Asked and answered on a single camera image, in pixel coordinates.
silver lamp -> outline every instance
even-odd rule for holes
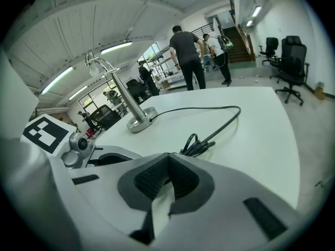
[[[90,67],[90,74],[92,76],[96,74],[96,64],[99,64],[106,71],[105,75],[111,75],[116,87],[122,95],[122,98],[133,115],[127,123],[127,128],[131,133],[138,133],[153,123],[155,119],[152,122],[150,122],[149,119],[156,116],[158,114],[157,111],[154,107],[149,107],[144,110],[140,108],[120,78],[117,76],[116,71],[119,70],[119,68],[114,68],[108,61],[96,57],[92,52],[86,54],[85,64]]]

lamp base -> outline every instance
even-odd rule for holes
[[[152,122],[150,122],[149,119],[158,115],[154,107],[149,107],[147,109],[144,109],[143,112],[146,115],[146,117],[143,120],[138,121],[134,117],[132,117],[127,123],[127,128],[129,129],[131,133],[138,133],[146,129],[156,120],[154,119]]]

light bulb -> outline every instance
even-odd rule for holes
[[[99,69],[94,63],[90,64],[90,75],[91,77],[97,77],[99,74]]]

wooden stair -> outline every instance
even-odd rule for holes
[[[230,63],[251,61],[251,57],[236,27],[224,29],[224,35],[234,45],[233,49],[228,51]]]

black hair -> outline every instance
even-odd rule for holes
[[[183,31],[183,30],[182,30],[182,27],[180,27],[179,25],[176,25],[176,26],[173,26],[172,31],[173,32],[179,32],[179,31]]]

